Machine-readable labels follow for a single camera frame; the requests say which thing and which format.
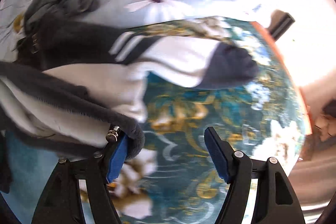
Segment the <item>teal floral bed blanket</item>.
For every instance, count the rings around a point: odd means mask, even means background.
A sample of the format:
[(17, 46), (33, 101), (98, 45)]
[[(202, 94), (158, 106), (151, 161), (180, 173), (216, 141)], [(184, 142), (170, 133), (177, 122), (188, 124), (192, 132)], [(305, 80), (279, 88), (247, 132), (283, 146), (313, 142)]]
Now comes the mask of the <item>teal floral bed blanket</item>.
[[(258, 26), (204, 18), (126, 30), (220, 36), (247, 50), (259, 70), (245, 85), (218, 90), (183, 88), (153, 73), (147, 76), (143, 97), (147, 119), (140, 125), (144, 146), (136, 157), (125, 159), (119, 176), (107, 185), (121, 223), (215, 221), (228, 185), (207, 151), (204, 131), (208, 127), (252, 159), (275, 157), (285, 173), (292, 170), (309, 122), (302, 97)], [(37, 43), (30, 40), (34, 34), (17, 43), (15, 61), (36, 65), (28, 60), (38, 51)], [(78, 161), (93, 154), (70, 155), (43, 147), (41, 139), (32, 141), (18, 130), (1, 130), (1, 223), (33, 223), (39, 198), (59, 160)], [(80, 195), (85, 223), (95, 223), (85, 181), (80, 181)]]

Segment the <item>black and cream fleece jacket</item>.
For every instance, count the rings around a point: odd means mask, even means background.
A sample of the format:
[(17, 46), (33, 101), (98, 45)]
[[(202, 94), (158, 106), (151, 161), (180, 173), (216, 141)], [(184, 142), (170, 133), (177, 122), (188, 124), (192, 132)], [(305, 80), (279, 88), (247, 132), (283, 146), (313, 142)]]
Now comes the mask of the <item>black and cream fleece jacket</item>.
[(18, 130), (43, 147), (76, 156), (96, 152), (118, 126), (127, 159), (142, 150), (140, 125), (150, 73), (183, 88), (245, 85), (258, 74), (247, 50), (220, 36), (130, 31), (48, 16), (30, 37), (28, 60), (1, 62), (1, 130)]

